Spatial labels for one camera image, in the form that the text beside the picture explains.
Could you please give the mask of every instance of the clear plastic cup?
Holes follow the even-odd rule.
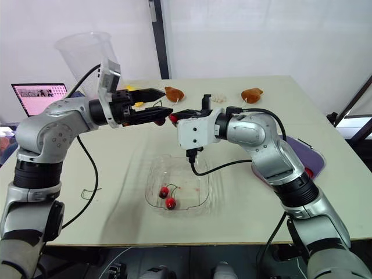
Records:
[[[74,34],[55,43],[66,64],[78,82],[91,68],[100,64],[104,58],[117,62],[111,45],[111,35],[106,32],[87,32]],[[92,73],[81,85],[89,99],[97,98],[98,75]]]

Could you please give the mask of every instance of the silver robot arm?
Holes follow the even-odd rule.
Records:
[[[350,236],[342,220],[290,145],[278,136],[274,119],[266,113],[233,114],[241,112],[235,107],[226,113],[212,111],[203,102],[200,111],[172,114],[181,147],[194,156],[207,144],[227,140],[248,153],[255,173],[281,200],[292,239],[308,262],[308,278],[372,278],[349,250]]]
[[[116,91],[119,78],[120,66],[106,60],[101,65],[99,100],[62,99],[19,124],[15,177],[0,222],[0,278],[32,278],[42,248],[60,234],[65,206],[56,200],[59,179],[76,136],[105,124],[161,125],[172,112],[162,107],[132,110],[136,102],[152,102],[165,94],[155,89]]]

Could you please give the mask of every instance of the red object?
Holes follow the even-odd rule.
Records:
[[[305,172],[310,176],[310,178],[314,177],[313,171],[309,169],[308,167],[305,167]]]
[[[173,124],[177,123],[177,118],[174,115],[169,115],[169,119]]]
[[[165,205],[166,207],[169,209],[169,210],[172,210],[175,208],[176,206],[176,199],[175,198],[167,198],[166,201],[165,201]]]
[[[165,199],[168,196],[169,189],[167,187],[162,187],[159,192],[159,197]]]

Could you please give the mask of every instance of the laptop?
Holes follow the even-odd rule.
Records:
[[[27,116],[42,113],[51,103],[67,95],[63,83],[20,83],[12,84]]]

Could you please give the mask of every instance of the white table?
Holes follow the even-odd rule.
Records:
[[[212,108],[241,105],[244,89],[259,87],[262,99],[250,105],[270,109],[284,123],[287,134],[310,143],[326,161],[316,178],[336,211],[346,224],[352,239],[371,238],[372,223],[366,214],[372,212],[372,175],[311,100],[287,76],[242,77],[203,80],[163,80],[135,82],[138,87],[172,86],[184,91],[186,98],[174,106],[175,111],[199,109],[203,94],[227,96],[223,104]],[[170,106],[163,100],[164,106]],[[88,210],[49,245],[190,245],[190,244],[256,244],[267,241],[282,215],[280,201],[274,192],[251,172],[249,164],[237,164],[220,170],[216,183],[218,199],[211,210],[199,216],[159,214],[145,198],[145,169],[151,156],[171,154],[185,156],[177,143],[176,129],[167,122],[112,130],[102,127],[81,136],[99,170],[99,186]],[[209,145],[200,155],[214,166],[246,159],[239,146],[222,141]],[[0,209],[6,186],[13,177],[16,157],[13,155],[0,169]],[[84,152],[74,141],[63,164],[63,188],[59,200],[66,205],[65,221],[86,203],[81,198],[84,188],[94,186],[94,172]],[[290,242],[286,226],[274,242]]]

